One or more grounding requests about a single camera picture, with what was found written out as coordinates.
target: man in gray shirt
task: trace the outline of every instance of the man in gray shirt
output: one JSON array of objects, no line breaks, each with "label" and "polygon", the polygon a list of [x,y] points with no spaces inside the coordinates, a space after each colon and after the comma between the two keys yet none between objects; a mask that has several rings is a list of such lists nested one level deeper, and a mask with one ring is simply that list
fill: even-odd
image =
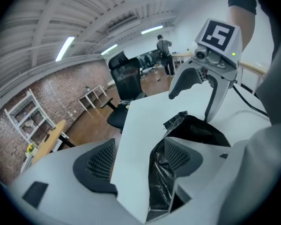
[{"label": "man in gray shirt", "polygon": [[169,46],[172,46],[172,43],[168,40],[164,40],[162,35],[158,35],[158,43],[156,44],[158,51],[160,52],[161,65],[164,66],[165,73],[167,76],[174,76],[174,66],[173,59],[169,52]]}]

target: black plastic bag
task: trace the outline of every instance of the black plastic bag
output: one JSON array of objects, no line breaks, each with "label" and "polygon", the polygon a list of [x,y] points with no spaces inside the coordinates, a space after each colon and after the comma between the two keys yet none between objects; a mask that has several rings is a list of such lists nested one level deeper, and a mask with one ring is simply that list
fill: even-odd
[{"label": "black plastic bag", "polygon": [[225,136],[210,124],[179,112],[163,124],[167,129],[162,140],[153,148],[149,161],[149,212],[147,222],[168,213],[175,175],[164,153],[164,138],[177,137],[198,143],[230,147]]}]

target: ceiling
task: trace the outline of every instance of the ceiling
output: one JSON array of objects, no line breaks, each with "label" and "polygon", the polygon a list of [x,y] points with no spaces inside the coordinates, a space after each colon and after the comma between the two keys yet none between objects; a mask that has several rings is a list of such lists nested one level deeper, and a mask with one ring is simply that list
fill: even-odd
[{"label": "ceiling", "polygon": [[[191,0],[16,0],[0,24],[0,89],[27,71],[87,57],[155,25],[173,26]],[[67,37],[75,40],[63,59]]]}]

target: black mesh chair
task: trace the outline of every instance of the black mesh chair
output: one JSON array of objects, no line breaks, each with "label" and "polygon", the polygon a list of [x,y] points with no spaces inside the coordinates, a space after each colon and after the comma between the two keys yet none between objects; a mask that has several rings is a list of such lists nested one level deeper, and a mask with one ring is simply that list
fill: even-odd
[{"label": "black mesh chair", "polygon": [[128,113],[126,106],[130,104],[130,101],[146,96],[141,89],[140,61],[137,58],[129,60],[124,52],[121,52],[110,59],[108,67],[117,86],[121,103],[115,107],[111,103],[113,98],[110,98],[100,108],[106,105],[112,108],[113,111],[107,118],[107,123],[122,130]]}]

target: ceiling light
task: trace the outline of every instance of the ceiling light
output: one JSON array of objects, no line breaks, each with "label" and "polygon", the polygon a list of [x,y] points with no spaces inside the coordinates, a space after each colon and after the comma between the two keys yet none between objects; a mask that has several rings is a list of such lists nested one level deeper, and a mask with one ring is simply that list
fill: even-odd
[{"label": "ceiling light", "polygon": [[101,55],[104,55],[104,54],[108,53],[110,50],[114,49],[117,46],[118,46],[118,44],[115,44],[114,46],[111,46],[110,48],[107,48],[104,52],[101,53]]},{"label": "ceiling light", "polygon": [[157,26],[157,27],[153,27],[153,28],[149,28],[149,29],[147,29],[147,30],[144,30],[144,31],[141,32],[141,34],[145,34],[145,33],[148,33],[148,32],[152,32],[152,31],[154,31],[154,30],[161,29],[161,28],[163,28],[163,25],[160,25],[160,26]]},{"label": "ceiling light", "polygon": [[68,37],[66,39],[65,43],[61,47],[61,50],[56,57],[56,60],[55,60],[56,62],[58,62],[62,59],[62,56],[66,53],[67,48],[71,45],[71,43],[73,42],[74,39],[75,39],[74,37]]}]

